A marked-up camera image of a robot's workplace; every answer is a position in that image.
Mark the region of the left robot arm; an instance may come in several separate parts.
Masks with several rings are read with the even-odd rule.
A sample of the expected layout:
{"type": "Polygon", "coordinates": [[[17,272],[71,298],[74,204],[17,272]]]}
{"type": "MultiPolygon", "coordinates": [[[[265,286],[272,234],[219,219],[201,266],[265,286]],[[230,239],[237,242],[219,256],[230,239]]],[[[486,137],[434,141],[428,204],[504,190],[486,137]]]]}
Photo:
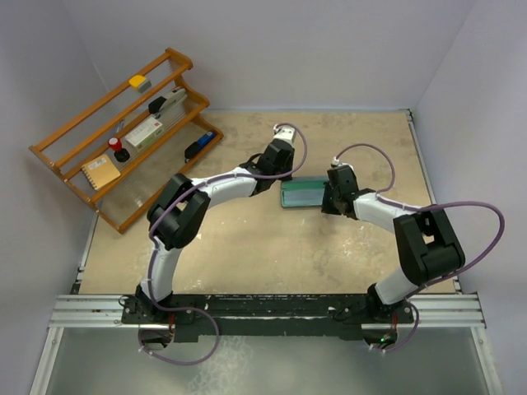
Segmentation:
{"type": "Polygon", "coordinates": [[[147,275],[136,290],[144,317],[159,323],[168,316],[177,262],[197,236],[208,209],[256,196],[269,190],[275,180],[290,177],[294,153],[291,138],[275,137],[262,154],[229,172],[202,179],[171,177],[147,213],[153,249],[147,275]]]}

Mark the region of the grey glasses case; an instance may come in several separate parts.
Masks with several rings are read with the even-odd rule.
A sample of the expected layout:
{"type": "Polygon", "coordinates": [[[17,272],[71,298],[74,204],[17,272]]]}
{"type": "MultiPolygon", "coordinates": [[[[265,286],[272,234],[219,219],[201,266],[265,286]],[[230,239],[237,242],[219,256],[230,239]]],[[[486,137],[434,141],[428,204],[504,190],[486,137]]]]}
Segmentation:
{"type": "Polygon", "coordinates": [[[324,184],[327,176],[295,177],[281,183],[281,207],[306,208],[321,207],[324,196],[324,184]]]}

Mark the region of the blue cleaning cloth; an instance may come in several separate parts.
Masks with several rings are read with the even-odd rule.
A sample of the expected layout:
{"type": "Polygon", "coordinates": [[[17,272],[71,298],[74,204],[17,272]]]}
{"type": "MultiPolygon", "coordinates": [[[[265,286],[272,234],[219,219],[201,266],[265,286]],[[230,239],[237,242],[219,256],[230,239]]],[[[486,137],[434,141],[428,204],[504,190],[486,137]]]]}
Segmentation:
{"type": "Polygon", "coordinates": [[[297,189],[282,193],[284,207],[319,207],[322,203],[322,189],[297,189]]]}

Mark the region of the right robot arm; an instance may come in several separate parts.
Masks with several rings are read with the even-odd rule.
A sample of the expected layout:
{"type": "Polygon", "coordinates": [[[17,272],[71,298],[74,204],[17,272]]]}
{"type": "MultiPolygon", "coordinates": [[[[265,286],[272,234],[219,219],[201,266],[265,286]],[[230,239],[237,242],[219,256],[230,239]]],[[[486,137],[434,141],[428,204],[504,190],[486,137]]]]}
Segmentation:
{"type": "Polygon", "coordinates": [[[366,294],[366,312],[372,320],[386,321],[411,293],[464,266],[464,251],[443,209],[384,201],[375,190],[359,188],[349,164],[332,164],[327,175],[323,213],[368,222],[395,237],[399,268],[366,294]]]}

